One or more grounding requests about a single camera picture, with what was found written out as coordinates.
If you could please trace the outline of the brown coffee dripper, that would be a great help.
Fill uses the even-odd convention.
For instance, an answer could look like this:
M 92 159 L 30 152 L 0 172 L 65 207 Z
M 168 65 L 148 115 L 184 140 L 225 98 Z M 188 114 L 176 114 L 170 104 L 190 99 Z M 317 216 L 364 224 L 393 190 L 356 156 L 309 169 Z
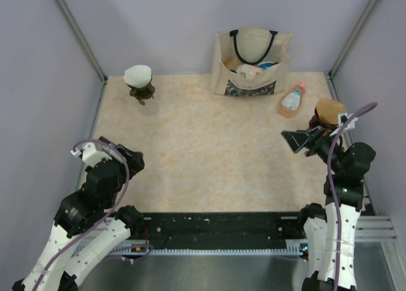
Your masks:
M 313 117 L 310 119 L 308 123 L 308 130 L 314 129 L 318 126 L 323 127 L 324 129 L 335 130 L 337 128 L 337 124 L 333 122 L 329 122 L 325 118 L 321 118 L 317 111 L 315 111 Z

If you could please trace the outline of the olive green coffee dripper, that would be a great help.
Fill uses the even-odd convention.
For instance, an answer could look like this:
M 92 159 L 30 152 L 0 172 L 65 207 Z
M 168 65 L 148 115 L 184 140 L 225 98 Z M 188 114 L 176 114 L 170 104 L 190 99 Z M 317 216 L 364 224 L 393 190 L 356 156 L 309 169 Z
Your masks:
M 152 85 L 152 80 L 143 87 L 135 87 L 128 84 L 130 88 L 129 95 L 136 98 L 137 100 L 149 100 L 154 97 L 155 87 Z

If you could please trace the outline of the white paper coffee filter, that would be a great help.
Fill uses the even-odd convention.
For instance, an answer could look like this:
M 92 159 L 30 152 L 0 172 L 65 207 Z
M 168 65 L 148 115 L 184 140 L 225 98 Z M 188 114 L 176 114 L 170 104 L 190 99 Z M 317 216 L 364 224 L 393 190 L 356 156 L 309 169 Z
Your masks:
M 142 88 L 150 84 L 152 69 L 147 65 L 134 65 L 124 71 L 124 82 L 132 87 Z

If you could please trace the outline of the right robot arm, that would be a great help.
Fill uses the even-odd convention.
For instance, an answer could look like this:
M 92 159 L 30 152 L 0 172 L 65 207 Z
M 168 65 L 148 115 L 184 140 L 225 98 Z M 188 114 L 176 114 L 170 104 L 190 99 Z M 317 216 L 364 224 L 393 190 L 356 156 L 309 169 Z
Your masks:
M 307 238 L 309 273 L 302 290 L 356 290 L 355 234 L 363 206 L 363 179 L 376 157 L 366 143 L 343 148 L 340 137 L 321 126 L 282 131 L 294 153 L 306 150 L 327 166 L 325 205 L 308 204 L 299 213 L 297 232 Z

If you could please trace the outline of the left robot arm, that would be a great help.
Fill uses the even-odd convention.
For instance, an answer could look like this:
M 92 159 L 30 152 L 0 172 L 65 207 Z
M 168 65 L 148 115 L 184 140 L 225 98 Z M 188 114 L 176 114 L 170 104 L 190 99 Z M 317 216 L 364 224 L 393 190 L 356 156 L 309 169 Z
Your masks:
M 85 164 L 86 180 L 61 201 L 36 265 L 13 290 L 77 290 L 114 247 L 143 233 L 142 214 L 118 207 L 145 168 L 143 153 L 103 137 L 79 141 L 70 152 Z

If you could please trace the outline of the brown paper coffee filter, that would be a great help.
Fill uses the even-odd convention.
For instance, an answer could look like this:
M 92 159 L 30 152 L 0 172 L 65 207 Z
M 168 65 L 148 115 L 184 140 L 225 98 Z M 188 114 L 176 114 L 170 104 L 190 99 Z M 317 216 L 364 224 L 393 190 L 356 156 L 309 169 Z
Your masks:
M 338 125 L 338 115 L 347 112 L 347 109 L 343 103 L 333 99 L 319 100 L 316 104 L 315 110 L 317 112 L 318 119 L 323 124 L 331 125 Z

